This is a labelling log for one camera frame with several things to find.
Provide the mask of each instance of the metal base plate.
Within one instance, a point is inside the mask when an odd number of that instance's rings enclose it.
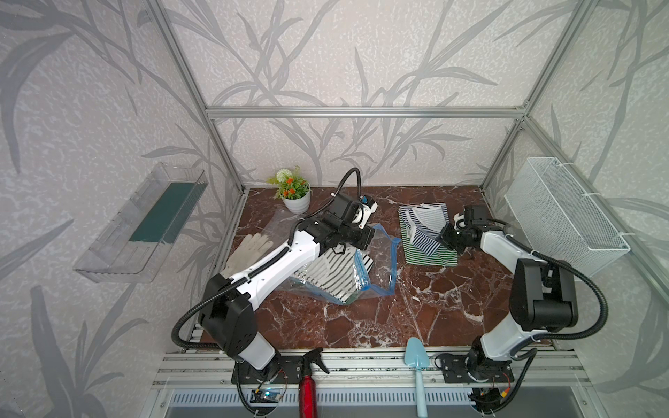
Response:
[[[467,365],[465,363],[466,358],[467,358],[466,354],[456,355],[456,354],[443,353],[439,355],[439,360],[437,360],[437,367],[439,367],[439,369],[442,371],[445,383],[477,383],[477,381],[474,380],[474,378],[472,378],[467,371]],[[497,370],[494,373],[495,381],[496,382],[507,381],[504,374],[508,376],[508,381],[510,382],[514,381],[511,367]]]
[[[255,370],[248,362],[236,363],[235,367],[240,368],[240,383],[242,385],[257,385],[260,383],[256,376]],[[302,379],[302,356],[281,356],[281,368],[288,376],[289,385],[297,385]],[[284,373],[279,372],[274,379],[267,383],[284,384]],[[232,383],[237,384],[235,374],[232,374]]]

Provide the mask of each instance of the light blue garden trowel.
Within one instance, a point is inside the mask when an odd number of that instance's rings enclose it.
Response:
[[[423,343],[418,338],[411,337],[407,341],[404,363],[416,369],[416,407],[418,408],[418,418],[427,418],[425,388],[423,387],[423,373],[421,373],[421,369],[429,367],[429,357],[425,352]]]

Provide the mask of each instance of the brown marble surface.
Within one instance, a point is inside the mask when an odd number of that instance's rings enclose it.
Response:
[[[310,210],[334,188],[314,188]],[[233,249],[246,234],[263,232],[283,202],[273,189],[252,189]],[[355,195],[353,188],[344,193]],[[371,223],[401,237],[401,204],[444,202],[452,218],[464,205],[485,204],[478,187],[363,187],[379,209]],[[338,306],[290,292],[275,291],[256,311],[258,330],[276,348],[404,346],[416,336],[430,346],[464,346],[494,328],[508,312],[512,275],[493,257],[468,250],[453,268],[406,264],[400,247],[395,295]]]

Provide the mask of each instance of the white wire mesh basket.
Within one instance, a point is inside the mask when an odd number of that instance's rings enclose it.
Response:
[[[560,160],[528,158],[504,197],[533,249],[592,276],[630,250]]]

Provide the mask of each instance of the gray leaf pattern wallpaper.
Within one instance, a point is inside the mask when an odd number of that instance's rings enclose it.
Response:
[[[208,106],[516,106],[575,1],[164,2]],[[524,49],[516,48],[522,44]],[[237,171],[477,184],[510,120],[218,120]]]
[[[0,1],[0,27],[0,416],[137,416],[240,194],[142,2]],[[155,280],[74,272],[157,162],[209,186]]]
[[[666,109],[669,102],[669,1],[600,1],[532,112],[571,162],[665,267],[669,266]],[[519,160],[519,152],[525,150]],[[508,220],[504,202],[527,156],[522,135],[486,199]],[[669,408],[669,311],[628,256],[595,275],[610,306],[604,331],[560,342],[574,348],[610,417],[665,416]],[[598,314],[578,284],[579,324]]]

